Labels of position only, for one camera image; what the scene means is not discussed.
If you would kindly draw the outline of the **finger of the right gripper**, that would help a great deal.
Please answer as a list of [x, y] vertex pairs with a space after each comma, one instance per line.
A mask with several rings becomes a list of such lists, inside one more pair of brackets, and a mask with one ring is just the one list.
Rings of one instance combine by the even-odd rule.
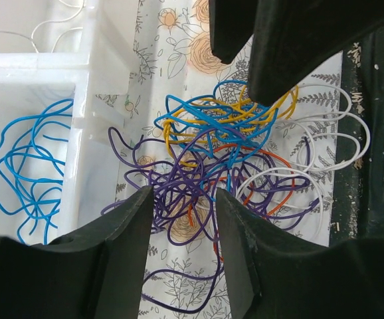
[[209, 0], [213, 56], [230, 64], [253, 34], [258, 1]]
[[384, 24], [384, 1], [259, 1], [248, 93], [270, 105], [325, 60]]

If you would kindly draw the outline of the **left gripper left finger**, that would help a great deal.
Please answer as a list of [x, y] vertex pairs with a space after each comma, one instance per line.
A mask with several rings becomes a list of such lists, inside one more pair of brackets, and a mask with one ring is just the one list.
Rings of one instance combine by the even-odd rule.
[[148, 186], [47, 245], [0, 237], [0, 318], [137, 318], [152, 218]]

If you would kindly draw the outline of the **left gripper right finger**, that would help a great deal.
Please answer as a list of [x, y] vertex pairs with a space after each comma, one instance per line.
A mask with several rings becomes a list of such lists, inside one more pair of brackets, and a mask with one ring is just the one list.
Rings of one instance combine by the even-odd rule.
[[384, 318], [384, 238], [324, 247], [216, 198], [233, 318]]

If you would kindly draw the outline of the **white compartment tray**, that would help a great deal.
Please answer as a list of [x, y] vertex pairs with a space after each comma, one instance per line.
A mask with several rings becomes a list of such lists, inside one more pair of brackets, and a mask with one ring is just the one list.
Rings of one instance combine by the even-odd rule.
[[49, 243], [113, 202], [104, 103], [137, 61], [137, 1], [0, 1], [0, 235]]

